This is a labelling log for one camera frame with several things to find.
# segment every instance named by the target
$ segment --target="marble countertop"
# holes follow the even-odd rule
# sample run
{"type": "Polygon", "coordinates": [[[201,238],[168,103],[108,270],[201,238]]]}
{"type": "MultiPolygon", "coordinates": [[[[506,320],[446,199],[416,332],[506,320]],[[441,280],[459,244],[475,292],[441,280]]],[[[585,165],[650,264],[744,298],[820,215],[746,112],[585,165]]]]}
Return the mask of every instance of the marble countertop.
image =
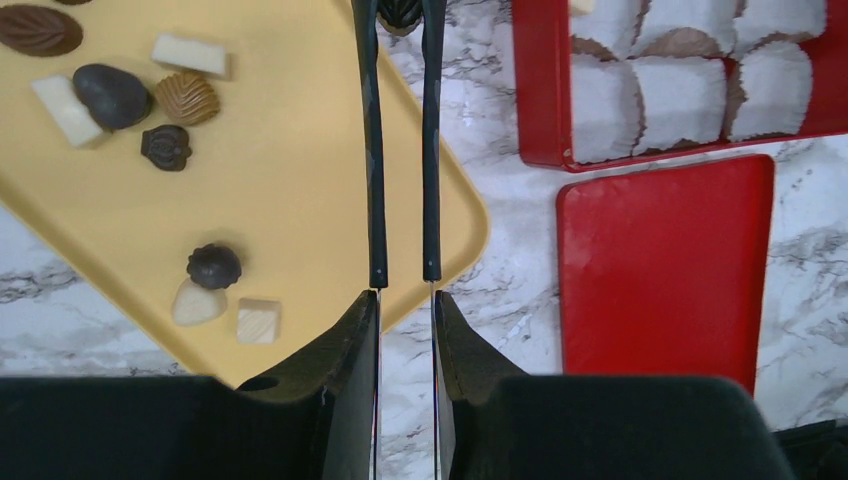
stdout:
{"type": "MultiPolygon", "coordinates": [[[[482,260],[449,290],[474,328],[512,361],[531,373],[558,373],[554,198],[590,175],[529,168],[519,159],[510,21],[509,0],[450,5],[442,132],[486,201],[492,235],[482,260]]],[[[420,33],[382,35],[419,95],[420,33]]],[[[741,152],[777,161],[755,399],[773,428],[848,415],[848,136],[741,152]]],[[[0,245],[0,374],[183,373],[2,209],[0,245]]],[[[429,312],[388,333],[384,348],[384,478],[432,478],[429,312]]]]}

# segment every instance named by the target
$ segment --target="white chocolate cube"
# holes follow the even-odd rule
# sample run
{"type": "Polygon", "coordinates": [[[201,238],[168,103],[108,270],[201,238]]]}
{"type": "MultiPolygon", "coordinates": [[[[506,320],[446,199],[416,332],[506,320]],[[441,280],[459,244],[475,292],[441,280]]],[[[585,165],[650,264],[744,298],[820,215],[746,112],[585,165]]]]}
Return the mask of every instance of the white chocolate cube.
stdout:
{"type": "Polygon", "coordinates": [[[568,0],[571,15],[588,15],[595,9],[595,0],[568,0]]]}
{"type": "Polygon", "coordinates": [[[280,334],[281,312],[280,302],[253,298],[239,300],[239,343],[274,343],[280,334]]]}
{"type": "Polygon", "coordinates": [[[94,146],[109,136],[79,101],[69,78],[53,75],[33,80],[30,86],[74,148],[94,146]]]}
{"type": "Polygon", "coordinates": [[[219,77],[227,76],[227,50],[221,45],[160,33],[153,44],[154,62],[174,65],[219,77]]]}

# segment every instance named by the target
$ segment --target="red container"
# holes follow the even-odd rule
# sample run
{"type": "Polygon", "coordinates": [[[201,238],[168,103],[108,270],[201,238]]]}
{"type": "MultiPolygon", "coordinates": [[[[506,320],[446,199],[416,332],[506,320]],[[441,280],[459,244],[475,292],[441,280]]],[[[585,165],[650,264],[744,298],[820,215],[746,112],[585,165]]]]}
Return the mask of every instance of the red container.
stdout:
{"type": "Polygon", "coordinates": [[[565,372],[720,375],[753,394],[773,186],[756,155],[565,187],[565,372]]]}
{"type": "MultiPolygon", "coordinates": [[[[518,139],[521,158],[539,167],[585,172],[684,154],[773,142],[726,140],[661,155],[579,164],[571,155],[571,34],[568,0],[512,0],[518,139]]],[[[801,132],[791,138],[848,132],[848,1],[828,2],[827,30],[801,44],[813,63],[813,95],[801,132]]]]}

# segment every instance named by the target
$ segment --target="shell-shaped chocolate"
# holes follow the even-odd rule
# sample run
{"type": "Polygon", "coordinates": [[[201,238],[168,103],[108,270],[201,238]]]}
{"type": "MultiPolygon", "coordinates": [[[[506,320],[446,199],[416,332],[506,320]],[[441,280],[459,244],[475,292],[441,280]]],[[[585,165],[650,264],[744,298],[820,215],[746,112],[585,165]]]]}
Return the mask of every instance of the shell-shaped chocolate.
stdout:
{"type": "Polygon", "coordinates": [[[185,169],[191,156],[188,132],[177,125],[161,125],[141,134],[141,154],[166,172],[185,169]]]}
{"type": "Polygon", "coordinates": [[[405,37],[421,23],[421,0],[379,0],[377,20],[392,35],[405,37]]]}
{"type": "Polygon", "coordinates": [[[221,111],[221,102],[212,85],[194,72],[166,77],[153,91],[168,118],[180,125],[198,125],[221,111]]]}

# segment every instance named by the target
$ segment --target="white confection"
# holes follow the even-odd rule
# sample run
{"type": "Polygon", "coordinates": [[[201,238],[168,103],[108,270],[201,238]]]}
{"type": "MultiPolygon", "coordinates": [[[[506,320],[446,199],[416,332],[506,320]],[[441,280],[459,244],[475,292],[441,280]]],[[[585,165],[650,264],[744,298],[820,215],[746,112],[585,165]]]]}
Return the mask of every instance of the white confection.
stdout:
{"type": "Polygon", "coordinates": [[[227,311],[223,290],[207,290],[191,280],[180,285],[171,312],[174,323],[183,327],[199,325],[220,317],[227,311]]]}
{"type": "Polygon", "coordinates": [[[160,33],[153,44],[154,62],[227,76],[227,50],[221,45],[160,33]]]}
{"type": "Polygon", "coordinates": [[[53,75],[30,85],[74,148],[94,146],[109,135],[79,101],[69,78],[53,75]]]}
{"type": "Polygon", "coordinates": [[[243,298],[239,300],[239,343],[274,343],[280,334],[280,302],[243,298]]]}
{"type": "Polygon", "coordinates": [[[569,0],[568,10],[571,15],[586,15],[595,9],[595,0],[569,0]]]}

